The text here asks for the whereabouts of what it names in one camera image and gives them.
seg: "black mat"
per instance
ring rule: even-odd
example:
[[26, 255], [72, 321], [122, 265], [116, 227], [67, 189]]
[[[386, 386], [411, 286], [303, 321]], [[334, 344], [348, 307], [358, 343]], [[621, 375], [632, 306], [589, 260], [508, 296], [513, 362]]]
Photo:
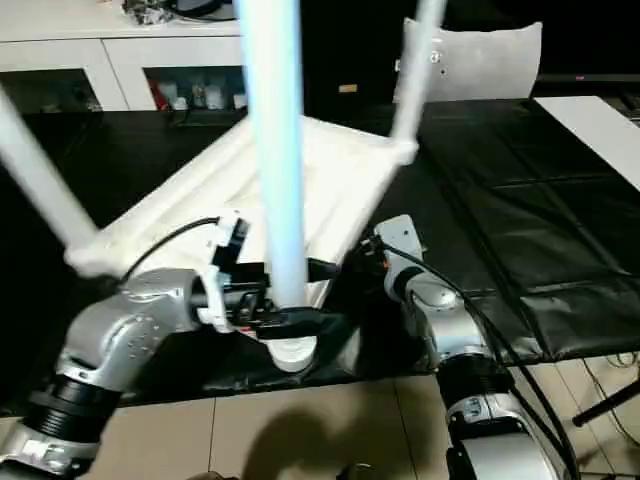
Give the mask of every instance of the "black mat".
[[[391, 115], [380, 108], [330, 120], [386, 134]], [[145, 112], [43, 115], [29, 123], [104, 226], [238, 117], [178, 120]], [[420, 141], [415, 162], [399, 172], [372, 224], [410, 214], [429, 249], [425, 259], [475, 299], [527, 363], [640, 349], [638, 192], [532, 102], [432, 105]], [[0, 182], [6, 273], [0, 405], [15, 413], [50, 373], [74, 314], [104, 291], [75, 279], [62, 247], [6, 173]], [[126, 401], [427, 373], [422, 343], [407, 334], [380, 277], [357, 257], [349, 257], [326, 303], [345, 321], [320, 337], [307, 371], [285, 375], [260, 344], [204, 331], [165, 345]], [[346, 355], [356, 329], [359, 355]]]

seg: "black wire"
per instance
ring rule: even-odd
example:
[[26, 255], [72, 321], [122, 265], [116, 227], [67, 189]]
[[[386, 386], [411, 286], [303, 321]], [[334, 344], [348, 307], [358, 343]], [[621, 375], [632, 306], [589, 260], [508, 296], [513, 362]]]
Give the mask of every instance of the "black wire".
[[560, 455], [560, 458], [562, 459], [562, 461], [566, 462], [564, 456], [562, 455], [562, 452], [563, 452], [562, 443], [560, 443], [560, 440], [558, 440], [558, 437], [555, 436], [555, 434], [551, 431], [551, 429], [545, 423], [545, 421], [542, 420], [542, 417], [538, 415], [538, 412], [536, 412], [535, 408], [533, 408], [533, 406], [529, 403], [529, 401], [526, 398], [524, 398], [524, 395], [522, 395], [522, 392], [520, 392], [520, 390], [518, 390], [517, 388], [512, 388], [511, 393], [513, 393], [513, 396], [516, 397], [516, 399], [520, 402], [520, 404], [522, 405], [522, 408], [524, 408], [525, 412], [527, 412], [527, 415], [531, 417], [531, 419], [538, 426], [540, 431], [542, 431], [544, 436], [547, 437], [547, 439], [549, 439], [549, 442], [551, 443], [555, 451], [558, 452], [558, 455]]
[[629, 362], [625, 362], [622, 359], [622, 355], [621, 353], [616, 353], [615, 357], [616, 357], [616, 361], [614, 362], [613, 360], [611, 360], [610, 357], [605, 357], [607, 359], [607, 363], [609, 365], [611, 365], [612, 367], [616, 367], [616, 368], [629, 368], [629, 367], [633, 367], [634, 365], [638, 364], [638, 352], [631, 352], [631, 361]]
[[[538, 385], [538, 382], [536, 381], [536, 379], [533, 378], [533, 375], [531, 374], [531, 372], [529, 372], [529, 370], [522, 364], [522, 359], [517, 354], [517, 352], [513, 349], [511, 344], [504, 337], [504, 335], [502, 335], [502, 332], [500, 332], [498, 327], [496, 327], [495, 324], [491, 320], [489, 320], [489, 318], [484, 314], [484, 312], [482, 312], [478, 307], [475, 306], [475, 304], [471, 301], [471, 299], [466, 293], [464, 293], [455, 283], [449, 280], [445, 275], [440, 273], [437, 269], [423, 262], [419, 258], [416, 258], [413, 255], [410, 255], [398, 248], [395, 248], [392, 245], [388, 245], [382, 242], [381, 240], [380, 240], [380, 243], [383, 249], [388, 250], [392, 253], [395, 253], [396, 255], [406, 260], [409, 260], [412, 263], [415, 263], [416, 265], [424, 268], [425, 270], [431, 272], [433, 275], [442, 279], [442, 281], [444, 281], [449, 286], [449, 288], [451, 288], [458, 295], [460, 295], [460, 297], [463, 299], [465, 304], [473, 310], [473, 313], [477, 315], [480, 318], [480, 320], [482, 320], [482, 323], [484, 324], [485, 328], [489, 330], [489, 333], [494, 337], [494, 339], [496, 339], [502, 345], [502, 347], [507, 351], [511, 359], [515, 362], [517, 368], [520, 370], [524, 378], [527, 380], [527, 383], [533, 390], [533, 393], [535, 394], [536, 398], [540, 401], [542, 408], [544, 409], [545, 413], [549, 417], [549, 420], [551, 420], [551, 423], [554, 429], [556, 430], [556, 434], [559, 437], [559, 443], [562, 446], [562, 449], [559, 450], [557, 448], [557, 446], [559, 445], [558, 445], [558, 439], [555, 436], [553, 437], [548, 436], [549, 441], [554, 446], [554, 448], [556, 448], [556, 450], [558, 451], [558, 455], [560, 455], [560, 458], [562, 458], [563, 461], [565, 462], [565, 465], [569, 470], [571, 478], [579, 480], [581, 478], [581, 475], [580, 475], [580, 469], [578, 468], [576, 453], [573, 449], [573, 446], [571, 445], [571, 441], [569, 440], [569, 437], [567, 436], [567, 432], [562, 426], [562, 422], [560, 421], [555, 410], [549, 403], [549, 400], [547, 400], [547, 397], [544, 395], [544, 392], [540, 388], [540, 385]], [[520, 398], [524, 398], [520, 392], [518, 392], [518, 394]], [[552, 432], [549, 431], [549, 428], [544, 422], [542, 422], [542, 424], [538, 424], [536, 422], [536, 424], [538, 425], [538, 427], [543, 433], [547, 431], [548, 433], [553, 435]]]
[[129, 267], [129, 270], [127, 270], [125, 272], [124, 275], [122, 275], [122, 278], [120, 278], [120, 284], [126, 283], [130, 278], [131, 275], [133, 275], [133, 272], [135, 272], [138, 267], [147, 259], [149, 258], [151, 255], [153, 255], [159, 248], [163, 247], [164, 245], [166, 245], [167, 243], [169, 243], [171, 240], [173, 240], [176, 237], [179, 237], [180, 235], [182, 235], [185, 232], [188, 232], [189, 230], [193, 230], [194, 228], [200, 227], [202, 225], [217, 225], [218, 222], [220, 221], [220, 217], [206, 217], [206, 218], [201, 218], [200, 220], [196, 220], [194, 222], [191, 223], [187, 223], [186, 225], [183, 225], [177, 229], [175, 229], [173, 232], [165, 235], [164, 237], [162, 237], [160, 240], [158, 240], [156, 243], [154, 243], [153, 245], [151, 245], [151, 247], [149, 247], [149, 249], [144, 252], [142, 255], [140, 255], [140, 257], [138, 258], [138, 260], [136, 260], [133, 265], [131, 265], [131, 267]]
[[[600, 391], [600, 395], [602, 395], [602, 397], [606, 400], [609, 398], [609, 396], [607, 395], [607, 392], [604, 390], [604, 387], [602, 386], [602, 383], [600, 383], [600, 380], [598, 380], [598, 377], [596, 377], [596, 374], [593, 373], [593, 370], [591, 370], [591, 367], [589, 367], [589, 364], [587, 363], [587, 361], [583, 358], [581, 359], [582, 363], [584, 364], [584, 368], [587, 370], [587, 373], [589, 374], [589, 376], [591, 377], [591, 381], [593, 382], [593, 384], [596, 386], [596, 388]], [[631, 442], [632, 444], [634, 444], [636, 447], [640, 447], [640, 441], [638, 441], [630, 432], [629, 430], [627, 430], [624, 425], [622, 424], [622, 421], [620, 420], [620, 418], [618, 417], [618, 414], [616, 413], [615, 408], [612, 408], [611, 410], [609, 410], [609, 413], [611, 414], [611, 416], [613, 417], [613, 420], [616, 422], [616, 425], [618, 427], [618, 430], [620, 431], [620, 433], [622, 434], [622, 436], [624, 436], [627, 441]]]
[[589, 477], [599, 477], [600, 480], [616, 480], [617, 478], [631, 478], [638, 480], [638, 476], [635, 473], [602, 473], [602, 472], [582, 472], [583, 475], [589, 475]]

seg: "black fabric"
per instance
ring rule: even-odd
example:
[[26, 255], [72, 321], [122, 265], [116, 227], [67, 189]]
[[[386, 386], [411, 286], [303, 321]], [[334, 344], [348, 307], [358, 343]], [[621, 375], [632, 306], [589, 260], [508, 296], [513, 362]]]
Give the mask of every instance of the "black fabric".
[[[337, 123], [387, 134], [391, 108], [334, 112]], [[159, 112], [29, 118], [71, 189], [104, 226], [230, 128], [238, 116]], [[415, 162], [403, 167], [368, 230], [408, 213], [425, 260], [459, 284], [526, 363], [640, 349], [640, 194], [532, 102], [430, 105]], [[62, 247], [4, 170], [2, 413], [20, 412], [51, 374], [64, 332], [104, 296], [75, 278]], [[276, 369], [265, 348], [211, 329], [170, 339], [129, 404], [429, 373], [382, 290], [378, 264], [349, 255], [326, 308], [344, 314], [319, 337], [304, 372]], [[359, 348], [352, 338], [359, 328]]]

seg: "tile floor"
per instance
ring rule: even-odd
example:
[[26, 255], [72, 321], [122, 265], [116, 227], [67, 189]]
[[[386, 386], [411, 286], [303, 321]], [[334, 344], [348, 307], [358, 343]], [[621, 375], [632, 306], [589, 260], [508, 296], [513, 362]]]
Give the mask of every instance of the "tile floor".
[[[637, 366], [615, 368], [604, 358], [587, 364], [609, 394], [638, 375]], [[640, 450], [611, 416], [571, 425], [577, 411], [600, 398], [581, 361], [532, 372], [566, 425], [581, 469], [600, 474], [585, 479], [640, 474]], [[640, 399], [617, 410], [636, 437], [638, 413]], [[0, 437], [8, 424], [0, 420]], [[85, 478], [184, 480], [210, 469], [244, 480], [332, 479], [345, 464], [368, 462], [377, 478], [445, 480], [447, 446], [435, 379], [400, 378], [121, 409]]]

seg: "white cylinder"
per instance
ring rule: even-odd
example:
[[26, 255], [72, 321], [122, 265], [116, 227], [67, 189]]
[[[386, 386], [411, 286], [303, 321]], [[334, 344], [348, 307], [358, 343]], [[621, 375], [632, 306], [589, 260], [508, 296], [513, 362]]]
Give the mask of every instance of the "white cylinder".
[[442, 23], [447, 0], [421, 0], [417, 28], [405, 35], [405, 46], [398, 79], [398, 106], [393, 119], [391, 138], [415, 139], [431, 81], [433, 38]]
[[94, 237], [95, 224], [47, 158], [0, 87], [0, 159], [49, 228], [65, 245]]
[[272, 297], [280, 308], [306, 304], [297, 0], [239, 0], [244, 78], [257, 145]]

